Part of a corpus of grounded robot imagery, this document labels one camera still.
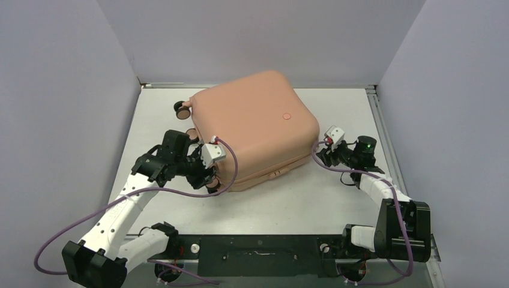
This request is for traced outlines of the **pink hard-shell suitcase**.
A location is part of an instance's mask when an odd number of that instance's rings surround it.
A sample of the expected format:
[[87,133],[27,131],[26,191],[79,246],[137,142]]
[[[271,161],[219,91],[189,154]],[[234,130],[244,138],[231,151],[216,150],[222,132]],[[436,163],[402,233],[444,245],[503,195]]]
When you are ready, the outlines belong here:
[[195,93],[173,105],[180,120],[191,118],[192,140],[214,136],[233,150],[214,167],[206,187],[242,191],[305,164],[320,132],[318,120],[279,71],[268,70]]

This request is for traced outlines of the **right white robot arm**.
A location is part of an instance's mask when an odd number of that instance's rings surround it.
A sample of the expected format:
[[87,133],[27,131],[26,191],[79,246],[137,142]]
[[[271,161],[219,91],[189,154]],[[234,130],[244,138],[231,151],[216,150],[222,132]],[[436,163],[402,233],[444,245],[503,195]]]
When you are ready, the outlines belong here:
[[430,207],[403,194],[376,165],[377,141],[360,136],[350,148],[342,138],[327,136],[313,159],[327,170],[348,173],[352,186],[366,193],[378,208],[375,226],[348,224],[339,240],[348,257],[360,251],[381,259],[426,262],[431,256]]

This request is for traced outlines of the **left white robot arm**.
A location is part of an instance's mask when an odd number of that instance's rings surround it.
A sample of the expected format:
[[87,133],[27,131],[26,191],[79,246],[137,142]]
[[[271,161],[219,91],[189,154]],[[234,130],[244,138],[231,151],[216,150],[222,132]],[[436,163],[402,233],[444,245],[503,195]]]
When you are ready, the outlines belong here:
[[194,189],[211,183],[214,164],[225,158],[216,140],[193,143],[186,133],[168,130],[160,144],[138,157],[117,198],[96,225],[79,241],[68,241],[62,258],[69,279],[83,287],[121,287],[127,274],[150,257],[181,256],[178,231],[169,223],[156,223],[138,238],[125,242],[145,206],[167,182],[184,176]]

